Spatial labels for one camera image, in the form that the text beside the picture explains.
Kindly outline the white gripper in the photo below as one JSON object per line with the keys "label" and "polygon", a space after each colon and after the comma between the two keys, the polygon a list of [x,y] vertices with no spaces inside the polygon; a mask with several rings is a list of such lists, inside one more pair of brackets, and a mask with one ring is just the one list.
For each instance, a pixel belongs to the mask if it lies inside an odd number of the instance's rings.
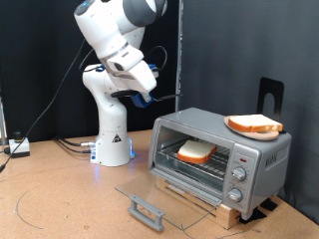
{"label": "white gripper", "polygon": [[117,87],[142,92],[146,103],[153,100],[149,92],[157,86],[157,81],[140,50],[132,46],[125,47],[107,58],[106,69]]}

